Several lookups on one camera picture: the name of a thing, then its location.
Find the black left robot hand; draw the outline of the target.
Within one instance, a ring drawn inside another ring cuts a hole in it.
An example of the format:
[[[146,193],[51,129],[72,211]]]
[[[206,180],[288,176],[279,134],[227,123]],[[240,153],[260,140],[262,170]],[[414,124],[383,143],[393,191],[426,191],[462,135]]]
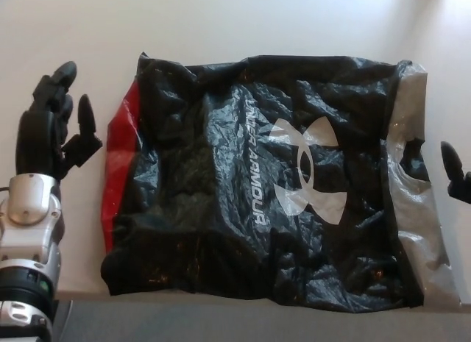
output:
[[[74,103],[68,94],[77,76],[73,61],[62,64],[51,76],[44,75],[32,93],[32,104],[19,121],[15,148],[17,174],[45,174],[62,180],[102,148],[90,99],[78,103],[79,133],[68,138],[68,122]]]

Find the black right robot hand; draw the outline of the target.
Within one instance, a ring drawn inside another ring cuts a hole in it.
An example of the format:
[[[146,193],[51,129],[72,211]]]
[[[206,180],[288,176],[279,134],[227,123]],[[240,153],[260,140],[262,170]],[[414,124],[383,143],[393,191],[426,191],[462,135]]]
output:
[[[471,202],[470,172],[464,173],[461,159],[450,143],[442,141],[440,146],[445,172],[449,179],[448,195],[469,204]]]

